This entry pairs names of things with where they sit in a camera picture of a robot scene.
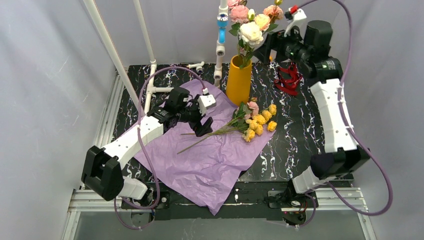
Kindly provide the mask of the white rose flower stem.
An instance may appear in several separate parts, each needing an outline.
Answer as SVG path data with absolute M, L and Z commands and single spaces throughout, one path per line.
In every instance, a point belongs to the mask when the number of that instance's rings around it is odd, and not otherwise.
M 255 11 L 253 9 L 249 9 L 247 12 L 248 22 L 241 24 L 237 31 L 238 67 L 240 69 L 243 69 L 250 64 L 255 48 L 257 48 L 264 40 L 263 31 L 254 21 L 255 16 Z

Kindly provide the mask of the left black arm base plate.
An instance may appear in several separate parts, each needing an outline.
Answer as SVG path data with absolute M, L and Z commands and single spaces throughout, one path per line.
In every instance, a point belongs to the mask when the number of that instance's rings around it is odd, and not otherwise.
M 140 207 L 147 207 L 147 206 L 153 205 L 156 199 L 157 199 L 157 192 L 148 189 L 146 194 L 142 197 L 142 199 L 127 198 L 127 201 L 131 202 L 131 204 L 122 200 L 121 208 L 125 210 L 133 210 L 133 209 L 137 210 L 137 208 L 133 207 L 133 205 L 137 205 Z M 170 206 L 170 192 L 161 191 L 159 202 L 154 207 L 154 209 L 168 209 L 169 206 Z

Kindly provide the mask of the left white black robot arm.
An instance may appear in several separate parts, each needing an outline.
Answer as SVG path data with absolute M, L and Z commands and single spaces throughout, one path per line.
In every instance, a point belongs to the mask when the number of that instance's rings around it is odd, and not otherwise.
M 202 119 L 216 104 L 207 88 L 191 98 L 187 89 L 175 87 L 164 103 L 153 107 L 140 123 L 118 139 L 103 147 L 89 148 L 81 181 L 106 201 L 116 197 L 141 200 L 148 188 L 137 179 L 123 176 L 126 164 L 141 151 L 142 145 L 159 138 L 179 122 L 188 123 L 197 137 L 211 133 L 213 119 L 209 117 L 205 122 Z

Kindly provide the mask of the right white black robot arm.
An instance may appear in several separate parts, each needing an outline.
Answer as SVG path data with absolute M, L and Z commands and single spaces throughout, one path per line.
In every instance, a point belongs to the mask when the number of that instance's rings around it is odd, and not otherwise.
M 323 127 L 324 153 L 313 155 L 310 166 L 290 180 L 288 191 L 292 195 L 307 193 L 348 175 L 370 158 L 349 132 L 353 126 L 340 85 L 343 69 L 337 58 L 329 56 L 332 35 L 332 26 L 327 21 L 309 21 L 304 36 L 297 25 L 290 24 L 287 29 L 268 35 L 254 51 L 254 56 L 267 64 L 274 50 L 276 60 L 291 60 L 299 73 L 313 80 L 309 89 Z

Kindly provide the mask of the red printed ribbon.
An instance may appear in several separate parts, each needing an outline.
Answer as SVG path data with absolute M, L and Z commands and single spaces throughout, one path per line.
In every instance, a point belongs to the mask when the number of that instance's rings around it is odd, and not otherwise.
M 302 78 L 303 76 L 299 73 L 297 64 L 295 62 L 290 62 L 287 68 L 278 68 L 277 78 L 273 81 L 273 83 L 280 91 L 291 96 L 297 96 L 298 92 L 296 89 Z

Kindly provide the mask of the purple pink wrapping paper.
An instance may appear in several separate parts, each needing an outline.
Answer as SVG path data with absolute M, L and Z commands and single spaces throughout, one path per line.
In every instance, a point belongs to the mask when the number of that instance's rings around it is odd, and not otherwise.
M 179 122 L 145 149 L 163 184 L 216 215 L 241 172 L 252 166 L 273 132 L 264 130 L 250 142 L 241 133 L 205 140 L 192 133 L 187 123 Z

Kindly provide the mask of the yellow rose flower stem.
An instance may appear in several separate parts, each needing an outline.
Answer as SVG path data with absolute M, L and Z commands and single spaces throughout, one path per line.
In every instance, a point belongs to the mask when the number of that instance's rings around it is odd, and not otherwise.
M 221 128 L 207 133 L 199 140 L 194 142 L 193 146 L 205 141 L 212 136 L 223 136 L 228 134 L 241 134 L 245 142 L 250 142 L 256 136 L 261 136 L 264 131 L 274 132 L 277 122 L 272 118 L 277 114 L 277 106 L 270 104 L 263 110 L 259 109 L 255 101 L 241 103 L 233 112 L 231 120 Z

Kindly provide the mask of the peach rose flower stem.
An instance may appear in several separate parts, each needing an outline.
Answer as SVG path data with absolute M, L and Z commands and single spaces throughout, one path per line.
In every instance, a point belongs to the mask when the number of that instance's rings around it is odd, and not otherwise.
M 258 25 L 262 33 L 274 30 L 278 26 L 276 21 L 283 19 L 284 12 L 280 7 L 282 3 L 283 0 L 275 0 L 274 4 L 266 7 L 262 13 L 253 15 L 251 20 Z

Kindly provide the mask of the light pink rose stem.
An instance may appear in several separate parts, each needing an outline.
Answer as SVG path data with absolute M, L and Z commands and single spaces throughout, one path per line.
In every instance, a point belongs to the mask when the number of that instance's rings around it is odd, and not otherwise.
M 200 140 L 180 150 L 177 154 L 185 152 L 191 147 L 194 147 L 212 136 L 241 134 L 241 137 L 245 142 L 250 142 L 256 135 L 261 135 L 263 133 L 263 127 L 266 122 L 267 121 L 264 116 L 259 113 L 259 108 L 256 107 L 255 101 L 241 103 L 240 106 L 233 112 L 232 118 L 228 123 L 221 128 L 214 130 L 212 133 L 208 133 L 201 137 Z

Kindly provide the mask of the pink rose flower stem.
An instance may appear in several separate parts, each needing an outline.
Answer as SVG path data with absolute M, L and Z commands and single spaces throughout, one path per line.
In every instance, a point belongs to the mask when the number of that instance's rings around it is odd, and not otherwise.
M 229 10 L 229 18 L 232 22 L 229 33 L 237 37 L 237 54 L 238 59 L 236 65 L 238 67 L 244 68 L 246 64 L 246 53 L 245 53 L 245 44 L 242 41 L 240 36 L 240 27 L 242 24 L 248 23 L 248 12 L 249 8 L 246 7 L 247 0 L 228 0 L 227 6 Z

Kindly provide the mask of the small white pipe elbow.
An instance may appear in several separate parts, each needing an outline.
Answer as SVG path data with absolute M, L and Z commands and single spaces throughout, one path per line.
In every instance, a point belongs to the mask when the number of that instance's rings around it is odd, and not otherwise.
M 189 63 L 186 67 L 188 69 L 194 70 L 197 74 L 202 74 L 204 72 L 205 62 L 201 61 L 199 63 Z

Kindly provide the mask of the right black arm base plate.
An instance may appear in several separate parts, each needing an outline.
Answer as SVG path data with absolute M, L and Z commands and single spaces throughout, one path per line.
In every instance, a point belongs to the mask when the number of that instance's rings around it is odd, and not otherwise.
M 308 193 L 290 192 L 289 189 L 285 190 L 270 190 L 264 198 L 264 202 L 268 204 L 271 209 L 294 209 L 303 211 L 308 208 L 319 206 L 318 197 L 315 191 Z

